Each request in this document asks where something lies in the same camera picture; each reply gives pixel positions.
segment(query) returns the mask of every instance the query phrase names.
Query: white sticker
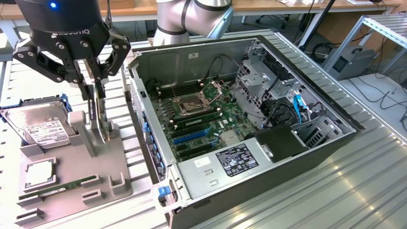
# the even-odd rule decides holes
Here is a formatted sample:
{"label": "white sticker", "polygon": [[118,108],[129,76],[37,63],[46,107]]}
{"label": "white sticker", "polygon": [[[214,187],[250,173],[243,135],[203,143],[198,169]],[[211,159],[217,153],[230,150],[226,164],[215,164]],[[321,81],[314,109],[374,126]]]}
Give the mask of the white sticker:
{"label": "white sticker", "polygon": [[59,120],[27,125],[23,128],[41,146],[69,140],[69,134]]}
{"label": "white sticker", "polygon": [[189,59],[194,59],[194,58],[198,58],[199,57],[199,53],[197,52],[197,53],[191,53],[190,55],[189,55]]}
{"label": "white sticker", "polygon": [[195,162],[195,165],[197,165],[198,168],[211,164],[211,160],[207,156],[203,157],[202,159],[195,160],[194,162]]}

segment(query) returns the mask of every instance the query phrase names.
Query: blue latch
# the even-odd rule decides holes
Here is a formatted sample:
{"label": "blue latch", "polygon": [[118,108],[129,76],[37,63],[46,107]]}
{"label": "blue latch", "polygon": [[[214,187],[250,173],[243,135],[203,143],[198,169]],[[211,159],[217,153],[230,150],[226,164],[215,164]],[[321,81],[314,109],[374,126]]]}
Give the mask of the blue latch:
{"label": "blue latch", "polygon": [[170,188],[170,186],[161,187],[161,188],[159,188],[159,193],[161,193],[161,194],[159,194],[159,198],[162,198],[162,197],[170,195],[170,194],[171,194],[171,188]]}
{"label": "blue latch", "polygon": [[303,108],[309,108],[305,101],[303,101],[303,98],[301,97],[301,95],[295,95],[294,96],[294,99],[293,99],[293,104],[294,104],[294,109],[298,113],[298,116],[299,116],[299,123],[302,123],[302,119],[301,119],[301,111],[299,111],[299,107],[303,107]]}

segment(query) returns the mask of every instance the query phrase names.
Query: pcie slot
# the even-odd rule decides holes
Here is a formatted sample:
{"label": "pcie slot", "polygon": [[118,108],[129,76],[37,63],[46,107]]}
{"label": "pcie slot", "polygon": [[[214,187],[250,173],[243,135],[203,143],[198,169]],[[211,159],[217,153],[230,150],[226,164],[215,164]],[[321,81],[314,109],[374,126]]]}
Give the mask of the pcie slot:
{"label": "pcie slot", "polygon": [[195,133],[195,134],[193,134],[193,135],[189,135],[189,136],[185,136],[185,137],[181,137],[181,138],[175,139],[175,140],[173,141],[173,143],[174,143],[174,144],[181,144],[181,143],[185,143],[185,142],[187,142],[187,141],[191,141],[191,140],[194,140],[194,139],[197,139],[197,138],[205,137],[205,136],[207,136],[207,135],[209,135],[209,130],[205,130],[205,131],[201,131],[201,132],[198,132],[198,133]]}
{"label": "pcie slot", "polygon": [[197,147],[197,148],[194,148],[194,149],[190,149],[190,150],[187,150],[187,151],[185,151],[185,152],[181,152],[179,155],[181,155],[182,157],[191,156],[191,155],[195,155],[195,154],[203,152],[205,150],[207,150],[207,149],[210,149],[210,148],[213,148],[213,147],[214,147],[214,144],[213,144],[213,143],[209,143],[209,144],[206,144],[206,145],[203,145],[203,146],[199,146],[199,147]]}
{"label": "pcie slot", "polygon": [[179,137],[182,135],[191,134],[191,133],[194,133],[197,131],[201,131],[203,129],[205,128],[202,126],[194,126],[194,127],[189,128],[189,129],[183,129],[183,130],[177,131],[175,133],[171,134],[171,137]]}

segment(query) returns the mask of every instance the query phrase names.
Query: hard drive label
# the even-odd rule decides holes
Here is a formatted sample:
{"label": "hard drive label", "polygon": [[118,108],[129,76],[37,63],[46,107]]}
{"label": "hard drive label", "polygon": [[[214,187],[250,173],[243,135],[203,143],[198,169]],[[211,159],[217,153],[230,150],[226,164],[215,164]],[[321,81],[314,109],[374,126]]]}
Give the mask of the hard drive label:
{"label": "hard drive label", "polygon": [[246,144],[217,153],[217,157],[230,177],[259,166]]}
{"label": "hard drive label", "polygon": [[41,146],[69,140],[69,134],[59,120],[27,125],[25,130]]}

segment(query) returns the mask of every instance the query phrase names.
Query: black pcie slot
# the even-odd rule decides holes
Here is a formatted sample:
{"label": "black pcie slot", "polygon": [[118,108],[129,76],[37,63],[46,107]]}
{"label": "black pcie slot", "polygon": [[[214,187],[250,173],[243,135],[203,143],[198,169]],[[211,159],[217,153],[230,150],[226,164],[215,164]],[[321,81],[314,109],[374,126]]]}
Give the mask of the black pcie slot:
{"label": "black pcie slot", "polygon": [[179,130],[177,131],[174,134],[171,134],[171,137],[179,137],[182,135],[187,135],[193,132],[197,132],[197,131],[201,131],[203,130],[205,128],[202,126],[195,126],[195,127],[191,127],[189,129],[183,129],[183,130]]}
{"label": "black pcie slot", "polygon": [[205,150],[213,148],[213,146],[214,146],[213,143],[209,143],[209,144],[206,144],[206,145],[203,145],[203,146],[199,146],[199,147],[197,147],[197,148],[194,148],[194,149],[190,149],[190,150],[187,150],[187,151],[185,151],[185,152],[181,152],[179,155],[181,155],[182,157],[195,155],[195,154],[201,153],[202,151],[205,151]]}
{"label": "black pcie slot", "polygon": [[197,113],[197,114],[191,114],[191,115],[189,115],[189,116],[186,116],[186,117],[175,118],[175,119],[174,119],[174,124],[177,124],[179,121],[185,121],[185,120],[189,120],[189,119],[191,119],[191,118],[197,118],[197,117],[199,117],[199,116],[202,116],[202,115],[213,114],[213,113],[215,113],[215,112],[218,112],[218,111],[217,111],[217,108],[213,108],[213,109],[210,109],[210,110],[207,110],[207,111],[199,112],[199,113]]}

